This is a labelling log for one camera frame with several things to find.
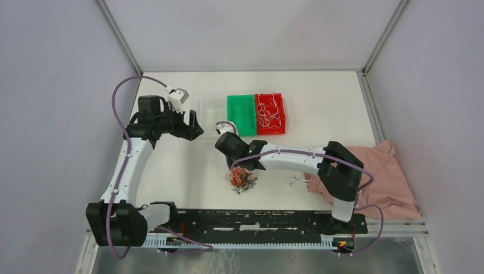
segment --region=red tray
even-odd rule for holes
[[[268,134],[284,134],[286,132],[286,114],[284,112],[283,96],[280,93],[266,93],[266,94],[256,94],[256,119],[257,119],[257,134],[258,135],[268,135]],[[267,126],[263,126],[264,119],[260,116],[260,110],[263,109],[265,104],[265,110],[274,114],[279,108],[279,115],[281,121],[279,123],[278,119],[272,119]]]

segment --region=white wall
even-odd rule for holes
[[[106,0],[144,71],[362,68],[399,0]]]
[[[94,1],[3,1],[0,41],[0,273],[73,273],[133,72]]]
[[[442,273],[483,273],[484,1],[413,0],[370,71]]]

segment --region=white table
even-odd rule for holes
[[[145,75],[171,87],[186,89],[190,98],[184,106],[186,110],[197,110],[206,134],[192,142],[171,135],[161,137],[144,169],[137,206],[158,201],[175,202],[178,208],[331,209],[320,195],[309,193],[305,185],[289,188],[289,178],[303,178],[302,173],[293,171],[260,171],[253,189],[241,195],[232,191],[225,178],[229,173],[225,157],[214,147],[217,140],[213,133],[214,117],[199,110],[200,105],[223,100],[227,95],[272,92],[283,95],[286,134],[244,138],[246,142],[264,139],[285,146],[323,147],[335,140],[345,146],[375,145],[357,75],[352,71],[151,72]],[[166,96],[167,93],[159,84],[143,79],[138,90],[138,96],[142,95]],[[132,113],[137,110],[136,103]]]

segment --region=fabric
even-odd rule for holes
[[[367,204],[376,204],[382,208],[384,219],[422,219],[422,213],[415,207],[416,201],[408,186],[405,176],[395,159],[394,144],[388,140],[383,141],[374,148],[348,147],[368,170],[375,180],[360,193],[358,207]],[[320,193],[322,198],[332,204],[333,197],[328,193],[319,176],[305,174],[309,180],[309,192]],[[362,175],[360,185],[368,182],[369,177]],[[367,217],[380,219],[376,208],[370,207],[358,211]]]

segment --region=tangled orange wire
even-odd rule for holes
[[[235,167],[230,174],[227,175],[227,179],[233,186],[233,191],[240,195],[241,192],[247,192],[247,190],[255,186],[257,180],[257,172],[248,172],[243,167]]]

